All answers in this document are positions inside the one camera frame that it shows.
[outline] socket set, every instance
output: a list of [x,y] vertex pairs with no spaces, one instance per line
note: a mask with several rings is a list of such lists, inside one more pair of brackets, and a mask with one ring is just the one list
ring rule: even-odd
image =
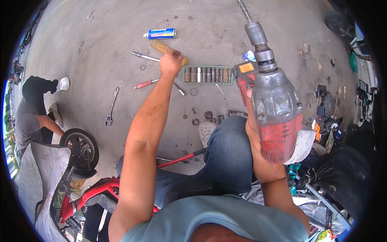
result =
[[223,65],[186,65],[182,68],[185,83],[219,83],[231,85],[234,82],[232,67]]

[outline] rubber grip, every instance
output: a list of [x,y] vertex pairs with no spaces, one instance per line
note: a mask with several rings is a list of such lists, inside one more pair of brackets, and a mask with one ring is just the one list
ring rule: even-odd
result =
[[136,89],[143,88],[144,86],[148,86],[150,84],[152,84],[152,81],[143,82],[141,84],[136,85],[135,88]]
[[203,154],[205,152],[206,148],[203,148],[203,149],[200,149],[200,150],[197,150],[195,152],[193,152],[193,156],[197,156],[199,154]]

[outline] gray t-shirt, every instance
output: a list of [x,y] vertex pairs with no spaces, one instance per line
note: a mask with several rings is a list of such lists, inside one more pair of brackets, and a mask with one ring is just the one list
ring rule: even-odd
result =
[[16,144],[20,150],[25,149],[31,141],[43,141],[40,124],[35,115],[38,115],[36,108],[22,98],[15,117]]
[[186,242],[205,223],[216,223],[261,242],[308,241],[301,221],[276,208],[243,200],[235,195],[194,196],[174,201],[149,222],[137,224],[121,242]]

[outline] red-handled screwdriver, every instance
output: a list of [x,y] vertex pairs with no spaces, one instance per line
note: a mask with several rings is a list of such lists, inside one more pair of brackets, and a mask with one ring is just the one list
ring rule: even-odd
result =
[[144,86],[148,86],[154,82],[157,82],[159,79],[156,79],[156,80],[153,80],[153,81],[147,81],[147,82],[143,82],[141,84],[138,84],[134,87],[134,89],[139,89],[139,88],[143,88]]

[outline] concrete floor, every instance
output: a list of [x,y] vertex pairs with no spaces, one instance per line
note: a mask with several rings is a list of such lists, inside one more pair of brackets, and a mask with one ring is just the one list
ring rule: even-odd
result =
[[[358,81],[350,69],[345,45],[324,24],[329,9],[323,1],[244,2],[252,17],[262,24],[278,66],[295,86],[304,106],[304,119],[316,115],[319,104],[314,90],[322,83],[336,95],[334,116],[343,116],[345,124],[352,123]],[[233,66],[252,49],[244,25],[245,17],[235,0],[224,0],[222,4],[214,0],[52,0],[31,42],[26,77],[70,78],[69,90],[47,94],[47,108],[56,101],[64,130],[81,128],[96,139],[100,158],[98,175],[88,181],[93,184],[101,177],[116,174],[116,160],[123,155],[132,118],[152,89],[133,87],[160,75],[157,62],[130,54],[136,51],[161,57],[142,34],[149,29],[174,27],[176,38],[163,42],[187,55],[188,64]],[[309,52],[300,56],[304,43],[309,44]],[[146,70],[141,71],[143,64]],[[339,85],[342,94],[337,97]],[[103,119],[116,86],[120,91],[112,112],[114,122],[106,127]],[[202,148],[198,126],[191,124],[193,118],[205,121],[204,113],[209,110],[214,116],[226,115],[228,110],[246,110],[236,84],[222,86],[224,95],[215,85],[185,87],[184,97],[175,88],[172,90],[159,157],[178,158]],[[198,95],[189,95],[191,88],[196,88]],[[189,164],[178,163],[167,169],[194,174],[203,165],[203,156],[199,156]]]

